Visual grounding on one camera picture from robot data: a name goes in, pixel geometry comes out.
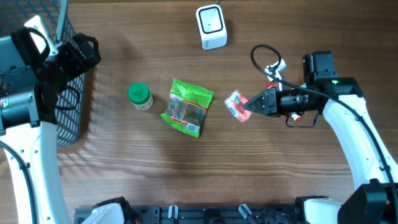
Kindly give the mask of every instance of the small candy wrapper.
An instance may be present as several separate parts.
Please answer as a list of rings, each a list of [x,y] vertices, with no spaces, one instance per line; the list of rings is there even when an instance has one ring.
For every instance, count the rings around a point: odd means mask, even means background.
[[[250,118],[251,112],[243,109],[243,105],[248,101],[238,90],[235,90],[224,102],[231,114],[240,122],[245,122]]]
[[[169,106],[161,117],[173,128],[199,138],[200,124],[214,92],[174,79]]]

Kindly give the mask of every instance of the black cable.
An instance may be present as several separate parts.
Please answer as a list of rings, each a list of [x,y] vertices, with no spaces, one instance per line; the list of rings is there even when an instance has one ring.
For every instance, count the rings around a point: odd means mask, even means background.
[[[354,109],[352,109],[350,106],[348,106],[346,103],[342,102],[341,100],[339,100],[339,99],[337,99],[337,98],[334,98],[334,97],[332,97],[332,96],[330,96],[330,95],[321,93],[321,92],[319,92],[319,91],[309,90],[309,89],[307,89],[307,88],[303,88],[303,87],[301,87],[301,86],[294,85],[294,84],[289,83],[289,82],[287,82],[287,81],[284,81],[284,80],[281,80],[281,79],[279,79],[279,78],[276,78],[275,75],[274,75],[274,72],[272,72],[272,75],[269,75],[268,73],[266,73],[265,70],[264,70],[264,69],[256,62],[256,60],[254,59],[254,51],[255,51],[256,49],[260,48],[260,47],[264,47],[264,48],[267,48],[267,49],[269,49],[269,50],[272,50],[272,51],[278,56],[278,64],[273,68],[273,70],[276,70],[276,69],[278,68],[278,66],[279,66],[279,64],[280,64],[280,61],[282,60],[282,57],[280,56],[280,53],[279,53],[275,48],[273,48],[273,47],[271,47],[271,46],[264,45],[264,44],[255,46],[255,47],[251,50],[250,59],[251,59],[253,65],[254,65],[261,73],[267,75],[268,77],[273,78],[274,80],[276,80],[277,82],[279,82],[279,83],[281,83],[281,84],[283,84],[283,85],[289,86],[289,87],[291,87],[291,88],[296,88],[296,89],[298,89],[298,90],[302,90],[302,91],[305,91],[305,92],[307,92],[307,93],[313,93],[313,94],[316,94],[316,95],[325,97],[325,98],[327,98],[327,99],[329,99],[329,100],[333,100],[333,101],[339,103],[341,106],[344,106],[344,107],[345,107],[348,111],[350,111],[351,113],[353,113],[353,114],[355,115],[355,117],[358,119],[358,121],[361,122],[361,124],[364,126],[364,128],[365,128],[366,131],[368,132],[369,136],[371,137],[372,142],[373,142],[373,144],[374,144],[374,147],[376,148],[377,153],[379,154],[381,163],[382,163],[382,165],[383,165],[383,167],[381,168],[381,170],[384,171],[384,172],[386,172],[386,175],[387,175],[387,178],[388,178],[388,181],[389,181],[389,185],[390,185],[390,188],[391,188],[391,190],[392,190],[392,197],[393,197],[394,207],[395,207],[395,213],[396,213],[396,223],[398,223],[398,195],[397,195],[397,190],[396,190],[396,188],[395,188],[394,179],[392,178],[392,175],[391,175],[391,168],[390,168],[389,165],[387,165],[386,158],[384,157],[383,152],[381,151],[380,145],[379,145],[379,143],[378,143],[376,137],[374,136],[374,134],[373,134],[371,128],[370,128],[370,127],[368,126],[368,124],[365,122],[365,120],[363,119],[363,117],[362,117],[361,115],[359,115],[359,114],[358,114]]]
[[[11,154],[11,156],[18,162],[19,168],[24,173],[26,186],[27,186],[27,193],[29,195],[29,202],[30,202],[30,212],[32,214],[32,224],[37,224],[37,214],[36,214],[36,204],[35,204],[35,194],[33,192],[33,184],[30,179],[29,171],[27,170],[28,167],[26,166],[25,162],[22,160],[20,155],[11,147],[9,147],[4,142],[0,141],[0,147],[3,147],[7,152]]]
[[[72,91],[74,91],[76,93],[76,96],[77,96],[76,104],[74,106],[72,106],[72,107],[69,107],[69,106],[55,106],[55,109],[57,109],[57,110],[65,110],[65,111],[74,110],[77,107],[77,105],[79,104],[80,92],[75,87],[72,87],[70,85],[67,85],[65,90],[72,90]]]
[[[31,27],[26,27],[26,29],[27,29],[30,33],[36,34],[37,36],[41,37],[41,38],[44,40],[44,42],[45,42],[45,47],[44,47],[42,53],[40,53],[40,56],[42,57],[40,63],[43,63],[43,62],[45,61],[45,59],[50,55],[50,45],[49,45],[49,42],[48,42],[47,39],[44,37],[44,35],[43,35],[40,31],[38,31],[37,29],[31,28]]]
[[[286,126],[288,126],[289,128],[313,128],[313,127],[315,127],[315,126],[317,125],[317,123],[318,123],[319,112],[315,115],[315,117],[314,117],[314,119],[313,119],[313,123],[312,123],[311,126],[290,125],[290,124],[288,124],[288,122],[289,122],[289,118],[291,118],[291,117],[292,117],[292,114],[289,114],[289,115],[286,117]]]

